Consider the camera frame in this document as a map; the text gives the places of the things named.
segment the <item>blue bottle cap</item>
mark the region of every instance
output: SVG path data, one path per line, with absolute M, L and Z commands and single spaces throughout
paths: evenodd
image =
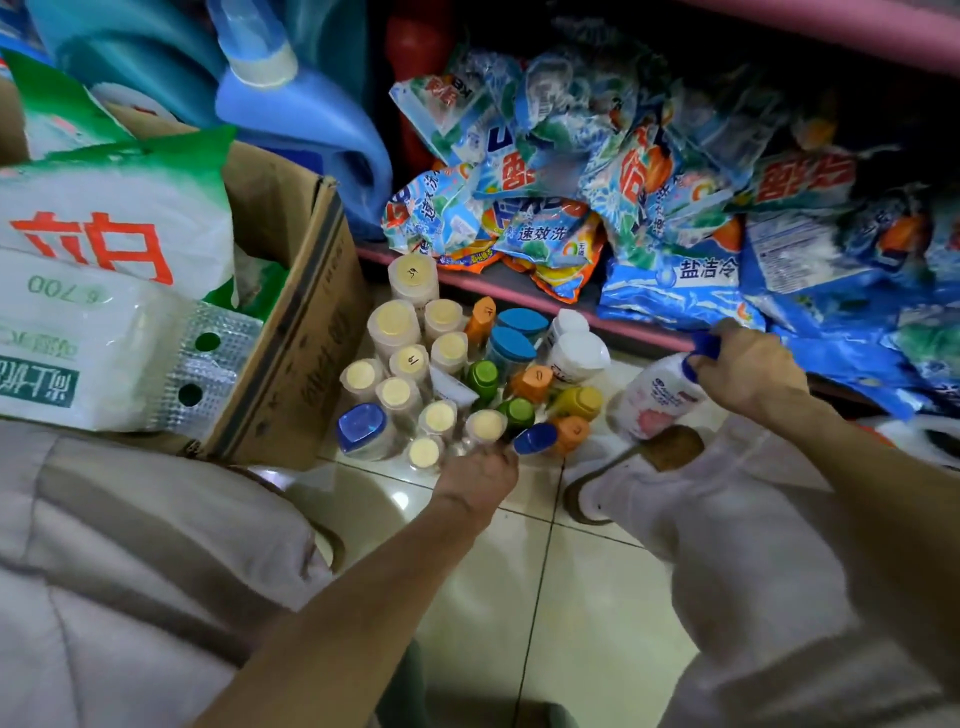
M 706 331 L 693 331 L 690 336 L 693 338 L 693 353 L 699 354 L 700 356 L 708 356 L 711 359 L 716 359 L 720 356 L 719 336 L 715 336 Z M 689 356 L 685 358 L 680 368 L 687 379 L 697 384 L 697 373 L 693 371 L 693 367 L 690 366 L 689 359 Z
M 376 439 L 387 426 L 387 414 L 379 404 L 357 404 L 337 420 L 340 449 L 349 454 Z
M 557 428 L 550 423 L 527 427 L 514 438 L 517 455 L 536 455 L 557 444 Z
M 490 343 L 498 354 L 511 361 L 527 362 L 537 358 L 534 345 L 515 328 L 493 327 Z
M 550 322 L 532 308 L 508 308 L 500 312 L 496 322 L 504 327 L 515 328 L 524 336 L 535 336 L 550 326 Z

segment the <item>cardboard box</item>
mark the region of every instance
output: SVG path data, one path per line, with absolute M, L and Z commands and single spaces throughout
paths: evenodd
M 135 136 L 193 131 L 132 109 L 111 108 Z M 23 111 L 0 79 L 0 164 L 27 159 Z M 335 182 L 234 142 L 224 166 L 237 245 L 290 268 L 286 287 L 211 435 L 116 439 L 143 448 L 238 465 L 314 465 L 372 309 Z

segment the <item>laundry powder bag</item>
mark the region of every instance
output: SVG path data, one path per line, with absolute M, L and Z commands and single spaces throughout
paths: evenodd
M 0 247 L 235 308 L 221 167 L 235 129 L 104 144 L 0 168 Z
M 203 439 L 261 328 L 170 286 L 0 249 L 0 415 Z

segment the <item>orange bottle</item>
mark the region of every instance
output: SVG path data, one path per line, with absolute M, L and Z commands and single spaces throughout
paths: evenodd
M 496 303 L 490 296 L 485 296 L 473 305 L 473 313 L 464 327 L 469 343 L 469 357 L 472 359 L 487 345 L 490 332 L 493 330 L 493 320 L 496 318 Z

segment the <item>green bottle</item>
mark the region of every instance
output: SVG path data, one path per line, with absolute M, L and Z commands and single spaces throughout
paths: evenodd
M 523 430 L 532 427 L 537 419 L 534 405 L 523 397 L 507 400 L 497 410 L 507 416 L 507 431 L 503 435 L 507 440 L 513 440 Z
M 473 403 L 473 410 L 487 409 L 493 398 L 496 397 L 496 364 L 483 359 L 470 364 L 467 369 L 467 375 L 464 377 L 464 383 L 478 395 L 477 401 Z

